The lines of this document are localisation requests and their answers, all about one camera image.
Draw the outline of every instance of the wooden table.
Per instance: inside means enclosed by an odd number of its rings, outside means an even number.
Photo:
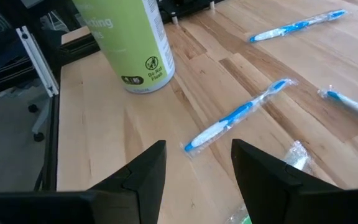
[[[247,43],[248,36],[332,9],[327,24]],[[313,174],[358,188],[358,117],[324,101],[319,88],[358,101],[358,0],[227,0],[165,26],[177,72],[155,93],[125,91],[101,52],[62,68],[58,190],[87,189],[159,139],[167,180],[159,223],[223,223],[242,203],[230,159],[241,138],[283,158],[294,140]],[[87,34],[82,28],[63,41]],[[193,160],[183,145],[283,77],[299,81]]]

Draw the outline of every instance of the plastic wrapper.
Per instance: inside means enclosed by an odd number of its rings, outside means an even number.
[[[292,144],[291,149],[286,154],[284,160],[287,164],[297,168],[298,170],[308,171],[310,169],[311,156],[305,147],[302,146],[302,143],[295,141]],[[251,224],[250,216],[248,215],[246,205],[243,204],[237,210],[237,212],[232,215],[225,224]]]
[[[185,152],[190,157],[194,157],[195,155],[200,153],[205,147],[207,147],[213,141],[217,140],[220,136],[222,136],[224,133],[234,127],[237,123],[255,112],[267,100],[269,100],[271,96],[276,95],[288,85],[294,84],[296,84],[296,81],[291,80],[289,78],[284,78],[271,84],[268,89],[261,95],[238,107],[231,114],[219,120],[217,123],[213,124],[208,129],[199,134],[197,137],[195,137],[185,146]]]
[[[261,34],[257,34],[255,36],[252,36],[249,41],[250,42],[258,42],[261,40],[267,40],[278,36],[284,36],[286,34],[289,34],[294,31],[302,30],[306,27],[312,26],[313,24],[318,24],[326,21],[332,21],[335,19],[340,18],[344,14],[346,14],[347,11],[343,9],[338,9],[335,11],[329,11],[322,14],[319,14],[317,16],[313,16],[307,19],[304,19],[302,21],[294,22],[292,24],[288,24],[276,29],[272,29],[266,32],[263,32]]]
[[[358,102],[333,90],[332,86],[329,86],[329,90],[319,90],[318,93],[321,97],[332,100],[337,104],[341,105],[343,108],[346,108],[351,112],[358,114]]]

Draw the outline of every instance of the chair wheel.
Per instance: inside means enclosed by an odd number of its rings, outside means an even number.
[[[44,139],[45,139],[44,134],[42,133],[34,134],[34,141],[42,142]]]
[[[30,105],[28,109],[30,113],[36,113],[39,110],[37,105]]]

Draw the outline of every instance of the blue toothbrush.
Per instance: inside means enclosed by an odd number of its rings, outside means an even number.
[[[343,9],[329,11],[329,12],[326,12],[326,13],[323,13],[323,14],[320,14],[317,16],[313,16],[311,18],[308,18],[308,19],[305,19],[305,20],[302,20],[302,21],[299,21],[299,22],[296,22],[293,24],[285,25],[283,27],[272,29],[267,32],[263,32],[261,34],[257,34],[255,36],[251,37],[249,39],[249,41],[257,42],[257,41],[267,40],[267,39],[271,39],[271,38],[278,37],[281,35],[289,34],[294,31],[302,30],[305,27],[311,26],[313,24],[318,24],[321,22],[332,21],[332,20],[338,19],[341,16],[343,16],[345,13],[347,13],[347,11],[343,10]]]
[[[219,134],[222,134],[224,131],[232,128],[234,124],[240,122],[243,118],[245,118],[251,112],[254,112],[258,106],[262,103],[266,102],[268,96],[272,96],[277,94],[279,91],[283,90],[286,86],[292,85],[295,82],[289,78],[284,78],[273,83],[264,93],[260,96],[254,98],[251,101],[248,101],[246,104],[238,107],[231,114],[227,115],[225,118],[221,119],[217,123],[210,126],[208,129],[203,131],[197,137],[195,137],[192,141],[190,141],[185,146],[186,152],[192,152],[197,147],[202,146],[204,143],[208,141],[215,140],[219,137]]]
[[[335,102],[340,103],[340,104],[344,105],[345,107],[350,108],[350,109],[354,110],[356,113],[358,113],[358,102],[348,98],[347,96],[344,96],[344,95],[342,95],[336,91],[332,91],[332,90],[328,90],[328,91],[320,90],[319,94],[322,97],[332,99]]]

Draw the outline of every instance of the green canister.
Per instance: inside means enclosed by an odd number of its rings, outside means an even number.
[[[156,0],[73,0],[125,89],[150,93],[175,73]]]

